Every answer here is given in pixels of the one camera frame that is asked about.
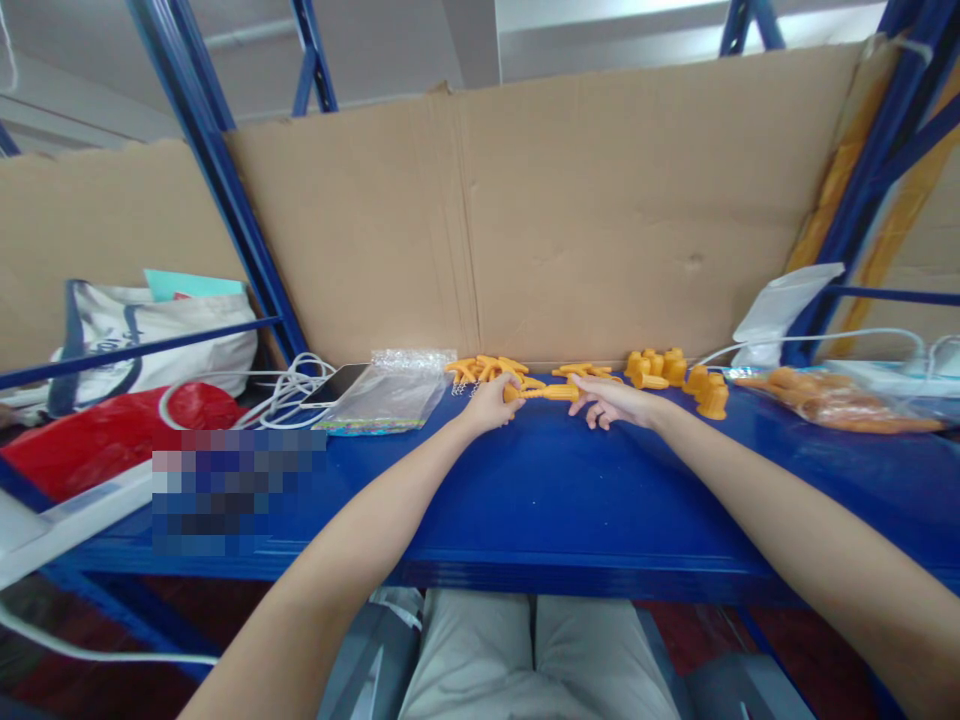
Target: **red bag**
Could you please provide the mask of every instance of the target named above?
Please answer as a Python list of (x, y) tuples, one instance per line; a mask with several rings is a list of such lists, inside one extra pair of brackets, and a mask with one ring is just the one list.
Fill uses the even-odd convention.
[[(166, 390), (120, 395), (29, 430), (0, 455), (54, 502), (69, 500), (150, 459), (154, 436), (169, 432), (157, 410)], [(228, 393), (204, 383), (184, 385), (167, 409), (194, 430), (226, 430), (244, 413)]]

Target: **beige pants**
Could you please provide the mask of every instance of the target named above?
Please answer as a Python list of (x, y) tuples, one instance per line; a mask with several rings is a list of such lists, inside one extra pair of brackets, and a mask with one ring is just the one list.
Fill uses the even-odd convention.
[(626, 600), (430, 590), (402, 718), (676, 718)]

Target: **ceiling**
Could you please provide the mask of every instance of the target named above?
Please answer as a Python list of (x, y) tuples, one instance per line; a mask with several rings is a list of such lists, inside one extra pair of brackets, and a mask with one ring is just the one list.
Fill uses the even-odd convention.
[[(123, 0), (2, 2), (22, 83), (0, 97), (0, 118), (16, 125), (17, 135), (29, 135), (34, 125), (36, 142), (49, 149), (58, 134), (64, 147), (76, 147), (109, 144), (97, 132), (117, 142), (178, 133)], [(288, 114), (302, 57), (288, 0), (192, 0), (191, 6), (238, 121)], [(315, 0), (315, 6), (344, 107), (418, 95), (442, 81), (475, 88), (711, 59), (727, 9), (722, 0)], [(792, 48), (861, 40), (876, 28), (884, 5), (774, 0), (774, 6)], [(752, 28), (747, 52), (760, 51)], [(6, 72), (0, 64), (0, 79)], [(74, 92), (69, 77), (77, 79)], [(111, 111), (114, 104), (123, 111)], [(64, 130), (68, 121), (86, 129), (71, 134)]]

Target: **smartphone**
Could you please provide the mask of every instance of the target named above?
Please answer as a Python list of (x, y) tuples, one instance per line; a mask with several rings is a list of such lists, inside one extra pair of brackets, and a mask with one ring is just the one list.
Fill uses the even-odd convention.
[(300, 407), (304, 410), (333, 407), (368, 367), (370, 367), (370, 363), (344, 365), (330, 376), (330, 379), (323, 384), (323, 387), (310, 393), (306, 399), (300, 403)]

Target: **person's arm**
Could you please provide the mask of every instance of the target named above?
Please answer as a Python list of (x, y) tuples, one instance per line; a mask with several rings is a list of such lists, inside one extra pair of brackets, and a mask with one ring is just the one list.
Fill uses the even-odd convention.
[(570, 414), (594, 402), (591, 428), (626, 420), (658, 433), (909, 717), (960, 717), (960, 598), (819, 490), (669, 400), (574, 380), (587, 393)]
[(461, 453), (524, 403), (504, 373), (336, 514), (263, 598), (181, 718), (315, 718), (363, 603), (400, 560)]

